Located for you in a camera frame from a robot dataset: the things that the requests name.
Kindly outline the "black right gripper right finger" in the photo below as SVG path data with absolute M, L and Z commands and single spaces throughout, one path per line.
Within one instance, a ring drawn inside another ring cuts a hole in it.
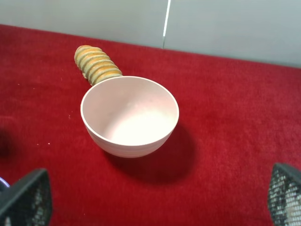
M 301 224 L 301 171 L 275 163 L 268 190 L 268 210 L 275 226 Z

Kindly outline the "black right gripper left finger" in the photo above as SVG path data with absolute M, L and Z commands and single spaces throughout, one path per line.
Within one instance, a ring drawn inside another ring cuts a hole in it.
M 46 169 L 35 169 L 0 193 L 2 226 L 48 226 L 52 195 Z

